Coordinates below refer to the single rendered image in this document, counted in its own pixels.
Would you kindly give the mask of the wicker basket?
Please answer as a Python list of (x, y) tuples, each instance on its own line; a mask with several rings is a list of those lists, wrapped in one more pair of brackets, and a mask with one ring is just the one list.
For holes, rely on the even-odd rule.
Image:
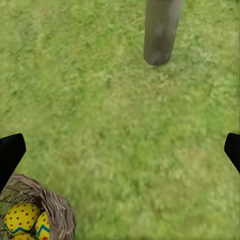
[[(0, 205), (7, 203), (11, 208), (27, 201), (36, 204), (41, 214), (46, 211), (50, 226), (49, 240), (74, 240), (77, 218), (73, 206), (63, 195), (58, 195), (25, 174), (12, 174), (6, 184), (10, 186), (4, 186), (6, 190), (0, 198)], [(10, 198), (7, 196), (9, 193), (13, 193)], [(4, 240), (5, 232), (7, 229), (3, 224), (0, 228), (0, 240)]]

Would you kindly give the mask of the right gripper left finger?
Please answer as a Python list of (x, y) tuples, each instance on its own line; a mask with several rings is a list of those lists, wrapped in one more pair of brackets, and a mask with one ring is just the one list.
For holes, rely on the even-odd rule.
[(24, 137), (21, 133), (0, 138), (0, 195), (6, 190), (9, 178), (26, 152)]

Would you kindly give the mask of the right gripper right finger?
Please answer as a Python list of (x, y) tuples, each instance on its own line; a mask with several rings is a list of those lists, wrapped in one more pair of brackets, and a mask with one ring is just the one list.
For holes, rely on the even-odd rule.
[(224, 151), (240, 173), (240, 135), (229, 133), (225, 141)]

